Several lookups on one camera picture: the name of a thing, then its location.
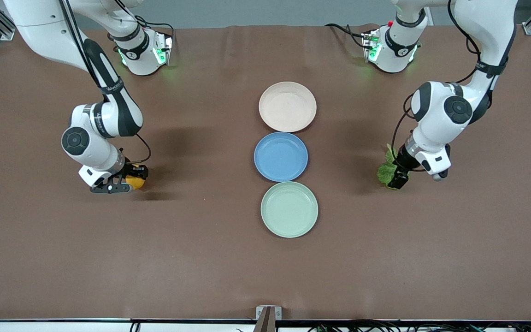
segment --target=floor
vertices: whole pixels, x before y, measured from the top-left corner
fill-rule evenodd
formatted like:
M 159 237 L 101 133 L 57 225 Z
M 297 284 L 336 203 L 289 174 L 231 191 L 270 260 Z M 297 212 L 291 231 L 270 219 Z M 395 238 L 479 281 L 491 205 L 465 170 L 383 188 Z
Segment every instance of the floor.
M 149 22 L 167 22 L 176 28 L 383 24 L 395 14 L 395 8 L 388 0 L 343 0 L 341 6 L 328 0 L 146 0 L 132 11 Z M 516 23 L 526 21 L 530 15 L 531 0 L 519 0 Z M 431 17 L 434 25 L 452 24 L 445 8 L 432 8 Z M 78 24 L 83 30 L 100 28 L 86 17 L 78 17 Z

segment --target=plate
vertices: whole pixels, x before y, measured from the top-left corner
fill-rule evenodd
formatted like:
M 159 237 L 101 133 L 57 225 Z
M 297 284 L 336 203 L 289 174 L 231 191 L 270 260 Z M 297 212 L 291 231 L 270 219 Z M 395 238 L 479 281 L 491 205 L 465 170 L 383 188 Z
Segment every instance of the plate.
M 297 136 L 287 132 L 274 132 L 257 143 L 253 162 L 266 179 L 285 182 L 304 172 L 308 164 L 308 152 L 306 145 Z
M 318 216 L 319 205 L 313 192 L 297 182 L 278 183 L 261 200 L 261 218 L 265 226 L 281 237 L 305 235 Z
M 267 88 L 260 98 L 261 119 L 282 132 L 303 130 L 314 119 L 317 102 L 310 90 L 295 82 L 280 82 Z

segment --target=brown table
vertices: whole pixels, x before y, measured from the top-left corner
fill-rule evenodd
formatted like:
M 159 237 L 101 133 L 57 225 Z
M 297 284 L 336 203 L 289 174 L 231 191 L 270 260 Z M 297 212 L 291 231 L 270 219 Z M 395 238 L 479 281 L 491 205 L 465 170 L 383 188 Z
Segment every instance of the brown table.
M 145 115 L 144 191 L 90 194 L 60 146 L 87 73 L 0 46 L 0 319 L 244 318 L 531 320 L 531 36 L 518 33 L 493 107 L 452 145 L 447 181 L 377 183 L 405 97 L 474 65 L 453 27 L 428 27 L 401 74 L 364 63 L 322 27 L 177 32 L 173 66 L 136 77 L 91 31 Z M 298 239 L 260 219 L 272 183 L 253 166 L 271 84 L 307 86 L 318 113 L 298 133 L 316 226 Z M 401 144 L 415 122 L 407 120 Z M 145 148 L 114 139 L 128 157 Z

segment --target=white plate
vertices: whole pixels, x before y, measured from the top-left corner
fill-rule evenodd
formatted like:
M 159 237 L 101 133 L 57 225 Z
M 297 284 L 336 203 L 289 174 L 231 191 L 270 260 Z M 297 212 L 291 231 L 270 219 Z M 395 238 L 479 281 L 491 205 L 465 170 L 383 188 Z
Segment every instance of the white plate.
M 303 130 L 314 119 L 317 102 L 302 84 L 280 82 L 261 95 L 260 115 L 272 129 L 282 132 Z

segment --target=yellow object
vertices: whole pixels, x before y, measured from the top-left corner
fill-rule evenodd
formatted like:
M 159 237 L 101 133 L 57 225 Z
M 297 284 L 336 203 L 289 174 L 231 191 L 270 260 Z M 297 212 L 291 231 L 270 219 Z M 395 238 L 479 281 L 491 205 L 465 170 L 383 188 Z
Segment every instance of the yellow object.
M 145 184 L 145 179 L 133 176 L 126 176 L 126 183 L 130 184 L 134 190 L 140 189 Z

